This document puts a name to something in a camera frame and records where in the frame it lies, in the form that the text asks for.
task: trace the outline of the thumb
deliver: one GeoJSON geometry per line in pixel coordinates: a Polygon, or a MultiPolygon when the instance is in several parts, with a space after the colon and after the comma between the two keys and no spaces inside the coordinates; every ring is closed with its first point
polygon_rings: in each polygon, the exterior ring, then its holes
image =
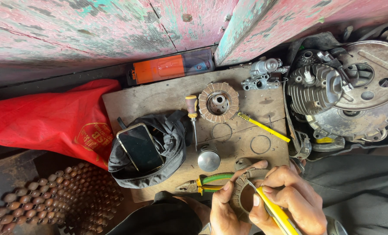
{"type": "Polygon", "coordinates": [[[274,219],[268,214],[264,206],[264,201],[255,193],[253,195],[253,207],[249,213],[249,219],[258,226],[265,234],[277,234],[281,232],[274,219]]]}
{"type": "Polygon", "coordinates": [[[214,203],[228,203],[230,198],[232,197],[233,192],[233,182],[228,181],[222,189],[218,190],[217,192],[213,193],[213,200],[212,204],[214,203]]]}

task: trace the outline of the yellow wire brush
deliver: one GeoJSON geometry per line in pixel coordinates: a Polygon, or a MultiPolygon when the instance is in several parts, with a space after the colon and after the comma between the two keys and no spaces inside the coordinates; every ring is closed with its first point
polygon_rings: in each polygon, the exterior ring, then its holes
{"type": "Polygon", "coordinates": [[[250,123],[253,123],[253,124],[259,126],[260,128],[264,129],[265,131],[270,132],[271,134],[273,134],[273,135],[277,136],[278,138],[282,139],[283,141],[285,141],[285,142],[287,142],[287,143],[290,142],[290,139],[289,139],[289,138],[287,138],[287,137],[281,135],[280,133],[274,131],[273,129],[270,129],[270,128],[264,126],[263,124],[261,124],[261,123],[255,121],[255,120],[253,120],[253,119],[251,119],[251,118],[249,117],[249,115],[246,115],[246,114],[244,114],[243,112],[238,112],[238,116],[241,117],[241,118],[243,118],[243,119],[245,119],[245,120],[247,120],[247,121],[249,121],[250,123]]]}

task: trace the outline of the hand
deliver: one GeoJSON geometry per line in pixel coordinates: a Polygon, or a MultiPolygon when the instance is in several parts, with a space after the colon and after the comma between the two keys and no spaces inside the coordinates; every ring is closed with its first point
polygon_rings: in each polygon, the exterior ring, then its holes
{"type": "MultiPolygon", "coordinates": [[[[322,198],[297,174],[295,167],[276,166],[256,186],[262,186],[263,192],[274,204],[288,208],[287,215],[304,234],[326,234],[327,222],[322,211],[322,198]]],[[[268,215],[258,194],[253,196],[253,205],[249,219],[254,224],[266,235],[283,234],[274,219],[268,215]]]]}
{"type": "Polygon", "coordinates": [[[214,235],[247,235],[251,224],[239,221],[233,209],[229,205],[232,196],[234,181],[250,168],[267,168],[266,160],[259,161],[248,168],[238,170],[233,177],[224,185],[224,187],[213,194],[212,211],[210,213],[210,222],[212,234],[214,235]]]}

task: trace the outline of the yellow utility knife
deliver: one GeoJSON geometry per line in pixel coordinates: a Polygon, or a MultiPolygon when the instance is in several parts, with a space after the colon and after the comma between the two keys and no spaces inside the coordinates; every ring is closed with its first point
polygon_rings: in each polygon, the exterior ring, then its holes
{"type": "Polygon", "coordinates": [[[250,182],[248,179],[246,179],[246,181],[248,181],[248,184],[252,186],[261,196],[262,200],[264,200],[266,210],[270,216],[274,218],[275,222],[278,224],[278,227],[280,227],[281,231],[285,235],[302,235],[301,232],[296,228],[295,224],[281,209],[281,207],[275,205],[267,198],[267,196],[262,191],[262,187],[256,188],[255,185],[252,184],[252,182],[250,182]]]}

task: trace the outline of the workbench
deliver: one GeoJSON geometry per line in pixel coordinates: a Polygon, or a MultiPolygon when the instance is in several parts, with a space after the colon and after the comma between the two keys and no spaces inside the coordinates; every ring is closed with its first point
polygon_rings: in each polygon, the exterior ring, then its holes
{"type": "MultiPolygon", "coordinates": [[[[172,113],[177,109],[186,112],[185,97],[187,95],[198,96],[210,82],[227,82],[239,93],[240,111],[268,127],[270,127],[270,116],[272,128],[286,135],[282,86],[263,91],[244,91],[240,83],[249,77],[249,69],[250,66],[246,66],[197,74],[104,94],[103,100],[113,133],[115,135],[121,130],[117,122],[118,117],[121,117],[124,124],[128,125],[136,118],[148,114],[172,113]]],[[[198,145],[199,147],[205,143],[215,145],[221,157],[217,170],[205,172],[198,167],[193,142],[187,147],[185,162],[167,180],[144,189],[131,189],[134,202],[153,200],[155,194],[160,191],[183,194],[175,191],[175,187],[186,181],[195,180],[199,175],[210,176],[233,172],[236,159],[241,157],[266,159],[269,168],[288,164],[287,142],[238,116],[233,117],[227,124],[232,128],[232,135],[227,125],[219,124],[213,130],[213,139],[211,131],[216,123],[203,119],[200,113],[197,117],[198,145]],[[269,137],[270,146],[269,141],[259,135],[269,137]],[[251,150],[251,146],[257,153],[264,152],[268,148],[269,150],[264,154],[256,154],[251,150]]]]}

